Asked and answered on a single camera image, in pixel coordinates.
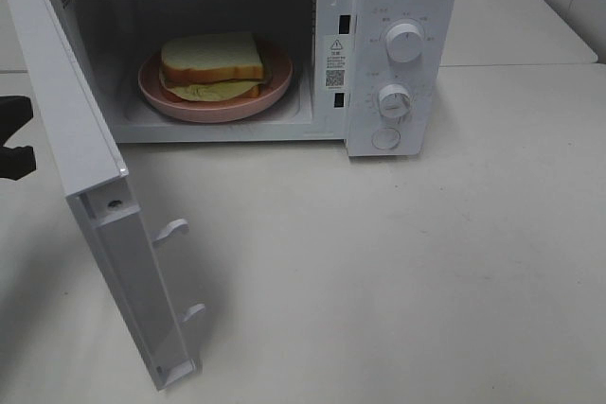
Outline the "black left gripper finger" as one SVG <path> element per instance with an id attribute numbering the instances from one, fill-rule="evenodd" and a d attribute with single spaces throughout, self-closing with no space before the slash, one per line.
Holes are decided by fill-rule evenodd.
<path id="1" fill-rule="evenodd" d="M 0 151 L 0 178 L 18 181 L 36 170 L 32 146 L 7 148 Z"/>
<path id="2" fill-rule="evenodd" d="M 0 144 L 6 142 L 33 118 L 31 100 L 25 96 L 1 96 Z"/>

